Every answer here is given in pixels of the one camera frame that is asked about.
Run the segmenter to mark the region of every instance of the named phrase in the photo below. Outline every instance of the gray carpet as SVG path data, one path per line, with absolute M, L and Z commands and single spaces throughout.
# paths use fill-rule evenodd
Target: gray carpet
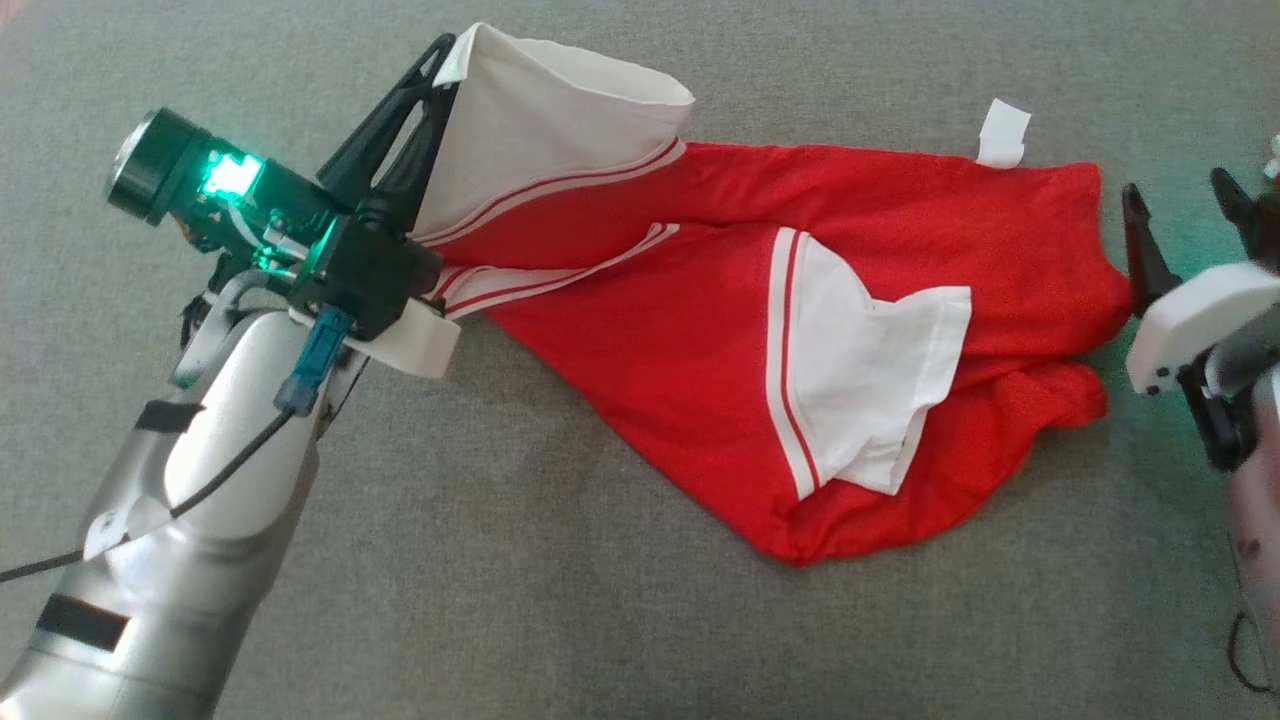
M 1208 169 L 1257 190 L 1280 131 L 1272 0 L 33 0 L 0 29 L 0 565 L 73 539 L 210 269 L 101 200 L 142 113 L 311 169 L 476 19 L 675 74 L 695 140 L 968 155 L 1000 96 L 1027 164 L 1102 167 L 1114 260 L 1138 181 L 1185 272 L 1239 256 Z M 468 323 L 447 382 L 374 370 L 325 439 L 219 716 L 1268 716 L 1224 662 L 1222 480 L 1176 400 L 1129 395 L 1129 337 L 1089 359 L 1110 418 L 968 525 L 796 571 Z M 0 588 L 0 657 L 54 582 Z

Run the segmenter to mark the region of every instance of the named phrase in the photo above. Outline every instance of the white tag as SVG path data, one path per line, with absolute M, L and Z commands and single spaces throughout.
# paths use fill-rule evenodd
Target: white tag
M 128 533 L 125 520 L 125 514 L 119 510 L 108 510 L 95 518 L 84 534 L 84 560 L 92 560 L 120 544 Z
M 1030 113 L 1002 100 L 992 100 L 978 133 L 978 164 L 1006 170 L 1021 163 L 1025 150 L 1023 136 L 1030 122 Z

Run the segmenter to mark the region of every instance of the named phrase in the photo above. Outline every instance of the black tape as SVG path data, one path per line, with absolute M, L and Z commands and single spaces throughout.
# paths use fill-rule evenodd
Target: black tape
M 138 421 L 133 424 L 133 429 L 180 434 L 187 432 L 187 428 L 191 427 L 191 420 L 204 409 L 204 405 L 196 402 L 152 400 L 142 409 L 142 414 L 138 415 Z
M 109 612 L 82 600 L 65 594 L 52 594 L 45 611 L 36 621 L 36 629 L 82 642 L 87 646 L 115 652 L 129 619 Z

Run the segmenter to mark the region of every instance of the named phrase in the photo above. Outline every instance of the blue cable connector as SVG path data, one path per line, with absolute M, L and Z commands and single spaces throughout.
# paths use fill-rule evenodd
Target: blue cable connector
M 307 345 L 302 348 L 293 374 L 280 384 L 280 391 L 275 393 L 275 407 L 283 411 L 293 411 L 297 418 L 306 418 L 315 410 L 316 400 L 320 397 L 320 386 L 324 384 L 329 372 L 333 370 L 338 360 L 338 351 L 342 350 L 342 341 L 347 338 L 356 319 L 347 313 L 325 305 L 316 318 L 316 324 L 307 336 Z

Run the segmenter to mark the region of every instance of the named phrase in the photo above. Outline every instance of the glowing green led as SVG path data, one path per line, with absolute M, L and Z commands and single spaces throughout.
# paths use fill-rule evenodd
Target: glowing green led
M 261 170 L 262 161 L 252 155 L 246 155 L 242 163 L 237 163 L 230 155 L 223 155 L 209 169 L 204 193 L 243 197 L 248 195 Z

